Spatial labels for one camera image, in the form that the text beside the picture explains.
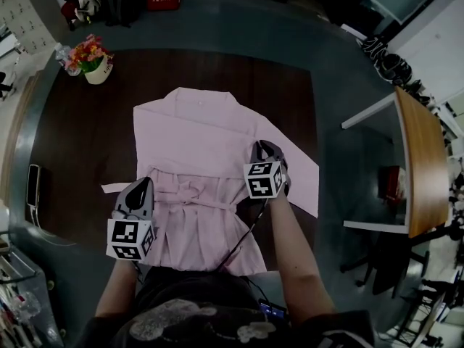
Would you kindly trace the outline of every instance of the water bottle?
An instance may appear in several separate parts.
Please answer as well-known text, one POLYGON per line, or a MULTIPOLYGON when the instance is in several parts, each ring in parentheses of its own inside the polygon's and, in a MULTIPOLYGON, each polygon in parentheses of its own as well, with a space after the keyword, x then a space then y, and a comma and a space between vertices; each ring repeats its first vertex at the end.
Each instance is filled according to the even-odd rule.
POLYGON ((9 307, 13 315, 20 322, 28 321, 31 317, 38 315, 42 306, 37 297, 27 291, 10 299, 9 307))
POLYGON ((66 69, 66 62, 71 60, 70 58, 70 51, 71 48, 68 45, 62 45, 58 43, 55 46, 55 59, 58 63, 61 64, 61 67, 70 75, 70 76, 77 76, 80 74, 80 68, 76 70, 71 70, 70 68, 66 69))

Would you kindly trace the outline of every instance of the white pot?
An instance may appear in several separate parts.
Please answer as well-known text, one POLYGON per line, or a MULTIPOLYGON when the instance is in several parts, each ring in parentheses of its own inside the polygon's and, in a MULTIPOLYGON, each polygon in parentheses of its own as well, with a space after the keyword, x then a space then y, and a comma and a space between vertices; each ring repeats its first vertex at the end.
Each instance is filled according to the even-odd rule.
POLYGON ((111 73, 113 69, 112 63, 108 63, 108 57, 105 55, 103 56, 103 60, 101 61, 100 65, 97 67, 96 70, 92 72, 87 72, 86 79, 89 84, 98 85, 103 83, 111 73))

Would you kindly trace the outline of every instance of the cabinet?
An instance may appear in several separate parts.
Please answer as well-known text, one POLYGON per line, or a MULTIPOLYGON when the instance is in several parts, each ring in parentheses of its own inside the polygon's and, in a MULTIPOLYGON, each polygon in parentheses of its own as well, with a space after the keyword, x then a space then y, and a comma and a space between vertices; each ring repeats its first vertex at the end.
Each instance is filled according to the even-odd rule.
POLYGON ((67 32, 57 0, 0 0, 0 23, 29 54, 53 47, 67 32))

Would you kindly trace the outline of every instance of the table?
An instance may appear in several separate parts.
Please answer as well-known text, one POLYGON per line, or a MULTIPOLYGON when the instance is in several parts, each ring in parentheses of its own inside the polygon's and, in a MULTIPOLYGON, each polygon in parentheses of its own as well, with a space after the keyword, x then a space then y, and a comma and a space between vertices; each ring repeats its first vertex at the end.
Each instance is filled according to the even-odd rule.
POLYGON ((439 120, 399 87, 394 93, 341 124, 343 129, 394 104, 399 117, 406 161, 406 216, 404 225, 345 220, 343 225, 370 231, 405 233, 410 238, 447 221, 447 155, 439 120))
MULTIPOLYGON (((60 71, 47 98, 30 163, 43 167, 39 219, 48 232, 106 249, 107 219, 117 194, 104 194, 100 185, 136 179, 133 108, 162 99, 179 86, 231 92, 318 162, 311 76, 306 70, 179 49, 116 51, 114 62, 111 75, 98 86, 60 71)), ((311 244, 316 218, 297 207, 294 212, 311 244)), ((245 223, 254 219, 254 213, 240 205, 237 213, 245 223)), ((268 270, 273 270, 277 263, 269 224, 266 210, 253 234, 268 270)))

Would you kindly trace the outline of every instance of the floor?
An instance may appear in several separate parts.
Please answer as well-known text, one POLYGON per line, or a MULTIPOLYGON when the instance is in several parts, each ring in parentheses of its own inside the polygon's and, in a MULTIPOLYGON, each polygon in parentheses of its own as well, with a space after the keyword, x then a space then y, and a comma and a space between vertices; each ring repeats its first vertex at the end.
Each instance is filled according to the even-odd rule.
MULTIPOLYGON (((341 274, 341 263, 355 260, 366 249, 369 233, 343 228, 342 220, 384 215, 373 190, 378 166, 396 161, 394 137, 368 126, 342 131, 340 123, 384 98, 392 87, 382 81, 355 40, 338 27, 299 7, 266 0, 182 0, 175 12, 143 14, 131 28, 93 24, 68 37, 74 45, 89 33, 102 36, 109 50, 177 48, 267 59, 309 70, 315 97, 320 165, 320 206, 315 256, 329 294, 339 310, 370 310, 373 325, 387 331, 406 306, 390 292, 371 294, 372 284, 355 286, 363 269, 341 274)), ((50 61, 25 116, 17 146, 10 220, 12 238, 57 283, 58 324, 72 344, 92 316, 113 261, 81 246, 53 246, 24 221, 23 198, 30 153, 41 110, 58 64, 50 61)), ((389 125, 391 114, 380 122, 389 125)), ((411 262, 403 289, 417 286, 421 267, 411 262)), ((281 298, 278 275, 257 277, 270 299, 281 298)))

